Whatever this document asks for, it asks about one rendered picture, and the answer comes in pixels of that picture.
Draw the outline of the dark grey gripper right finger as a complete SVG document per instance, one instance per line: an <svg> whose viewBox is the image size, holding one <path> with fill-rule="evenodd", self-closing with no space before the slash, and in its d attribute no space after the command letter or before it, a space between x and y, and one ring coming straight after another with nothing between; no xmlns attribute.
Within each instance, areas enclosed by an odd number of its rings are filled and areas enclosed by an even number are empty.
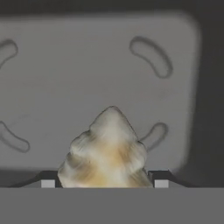
<svg viewBox="0 0 224 224"><path fill-rule="evenodd" d="M148 171L148 177L155 188L194 188L194 185L177 179L170 171Z"/></svg>

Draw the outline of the white browned dumpling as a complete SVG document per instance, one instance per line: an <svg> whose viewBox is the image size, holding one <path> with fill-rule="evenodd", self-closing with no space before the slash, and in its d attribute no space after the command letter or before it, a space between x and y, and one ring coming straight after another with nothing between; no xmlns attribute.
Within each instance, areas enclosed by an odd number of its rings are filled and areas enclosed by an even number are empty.
<svg viewBox="0 0 224 224"><path fill-rule="evenodd" d="M128 119L111 106L71 142L58 178L64 188L152 188L146 159Z"/></svg>

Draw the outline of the grey tupperware container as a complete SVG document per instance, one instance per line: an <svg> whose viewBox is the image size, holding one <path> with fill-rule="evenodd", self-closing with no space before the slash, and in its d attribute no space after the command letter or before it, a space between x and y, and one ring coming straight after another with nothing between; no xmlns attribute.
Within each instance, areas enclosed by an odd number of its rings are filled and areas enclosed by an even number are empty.
<svg viewBox="0 0 224 224"><path fill-rule="evenodd" d="M181 11L0 18L0 167L54 169L117 106L151 169L189 153L201 33Z"/></svg>

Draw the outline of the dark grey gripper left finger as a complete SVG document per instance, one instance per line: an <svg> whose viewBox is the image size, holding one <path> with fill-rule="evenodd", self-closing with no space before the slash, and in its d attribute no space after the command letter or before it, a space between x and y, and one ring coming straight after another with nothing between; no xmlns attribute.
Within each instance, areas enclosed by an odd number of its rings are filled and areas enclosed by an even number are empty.
<svg viewBox="0 0 224 224"><path fill-rule="evenodd" d="M42 180L52 180L56 188L62 187L60 180L58 178L58 173L56 171L41 171L40 173L38 173L36 176L34 176L31 179L13 184L11 188L19 188L19 187L28 186L30 184L34 184Z"/></svg>

